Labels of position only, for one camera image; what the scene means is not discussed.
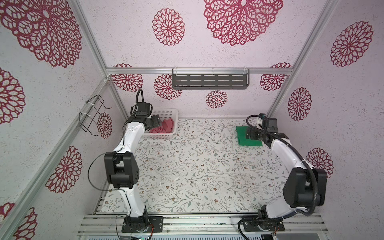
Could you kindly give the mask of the green tank top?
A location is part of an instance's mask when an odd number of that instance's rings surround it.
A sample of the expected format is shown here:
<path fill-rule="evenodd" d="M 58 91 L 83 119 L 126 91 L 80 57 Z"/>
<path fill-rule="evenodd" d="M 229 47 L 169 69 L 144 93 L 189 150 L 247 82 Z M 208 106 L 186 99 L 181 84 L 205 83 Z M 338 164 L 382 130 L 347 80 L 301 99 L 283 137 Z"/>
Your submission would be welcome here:
<path fill-rule="evenodd" d="M 246 126 L 236 127 L 239 146 L 262 147 L 262 141 L 253 140 L 250 136 L 247 136 L 247 133 L 250 133 L 250 130 L 251 128 Z"/>

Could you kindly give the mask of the pink red tank top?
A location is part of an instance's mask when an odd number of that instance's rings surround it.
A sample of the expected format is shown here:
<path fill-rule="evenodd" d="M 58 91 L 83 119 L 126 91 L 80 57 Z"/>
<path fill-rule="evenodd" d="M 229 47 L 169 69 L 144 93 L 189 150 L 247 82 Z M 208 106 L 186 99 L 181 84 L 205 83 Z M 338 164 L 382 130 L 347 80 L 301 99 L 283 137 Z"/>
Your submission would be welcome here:
<path fill-rule="evenodd" d="M 173 119 L 163 120 L 159 127 L 150 130 L 150 134 L 170 134 L 174 130 L 174 124 Z"/>

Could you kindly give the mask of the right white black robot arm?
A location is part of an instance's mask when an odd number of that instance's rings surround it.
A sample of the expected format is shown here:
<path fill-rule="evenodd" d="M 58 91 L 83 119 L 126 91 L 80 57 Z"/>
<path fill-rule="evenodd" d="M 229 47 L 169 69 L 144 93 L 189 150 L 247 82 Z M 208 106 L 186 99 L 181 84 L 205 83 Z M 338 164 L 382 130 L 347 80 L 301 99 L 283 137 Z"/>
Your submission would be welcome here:
<path fill-rule="evenodd" d="M 246 138 L 262 141 L 283 162 L 289 176 L 283 196 L 258 210 L 260 219 L 287 219 L 296 214 L 310 216 L 325 202 L 327 173 L 314 167 L 292 145 L 289 137 L 280 133 L 276 118 L 265 114 L 250 115 Z"/>

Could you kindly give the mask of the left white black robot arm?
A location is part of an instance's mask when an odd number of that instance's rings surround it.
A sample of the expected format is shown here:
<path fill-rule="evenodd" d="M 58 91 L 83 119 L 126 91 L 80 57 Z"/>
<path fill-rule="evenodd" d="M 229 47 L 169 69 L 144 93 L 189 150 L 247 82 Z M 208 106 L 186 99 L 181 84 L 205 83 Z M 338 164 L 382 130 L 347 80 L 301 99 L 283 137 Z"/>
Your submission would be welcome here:
<path fill-rule="evenodd" d="M 120 193 L 128 210 L 127 216 L 140 218 L 146 206 L 140 199 L 137 183 L 140 170 L 134 152 L 143 134 L 160 126 L 160 117 L 152 116 L 150 103 L 139 102 L 132 107 L 133 112 L 123 126 L 123 137 L 111 153 L 104 155 L 104 163 L 109 184 Z"/>

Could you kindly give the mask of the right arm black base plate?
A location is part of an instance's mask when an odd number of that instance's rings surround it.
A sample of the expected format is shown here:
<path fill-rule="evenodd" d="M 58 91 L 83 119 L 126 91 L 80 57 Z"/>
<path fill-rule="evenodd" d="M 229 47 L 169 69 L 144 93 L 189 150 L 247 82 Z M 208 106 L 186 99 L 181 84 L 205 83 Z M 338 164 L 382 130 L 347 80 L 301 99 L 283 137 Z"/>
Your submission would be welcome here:
<path fill-rule="evenodd" d="M 267 218 L 258 216 L 243 216 L 242 224 L 246 232 L 283 232 L 283 218 Z"/>

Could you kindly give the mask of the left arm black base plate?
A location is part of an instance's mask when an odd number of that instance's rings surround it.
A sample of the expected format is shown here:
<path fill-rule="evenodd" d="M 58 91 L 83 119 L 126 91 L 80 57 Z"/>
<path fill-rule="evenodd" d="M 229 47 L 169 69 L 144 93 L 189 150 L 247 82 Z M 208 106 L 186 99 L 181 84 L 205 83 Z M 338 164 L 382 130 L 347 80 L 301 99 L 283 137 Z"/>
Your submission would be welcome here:
<path fill-rule="evenodd" d="M 164 217 L 162 216 L 125 217 L 122 233 L 161 233 L 163 231 L 163 224 Z"/>

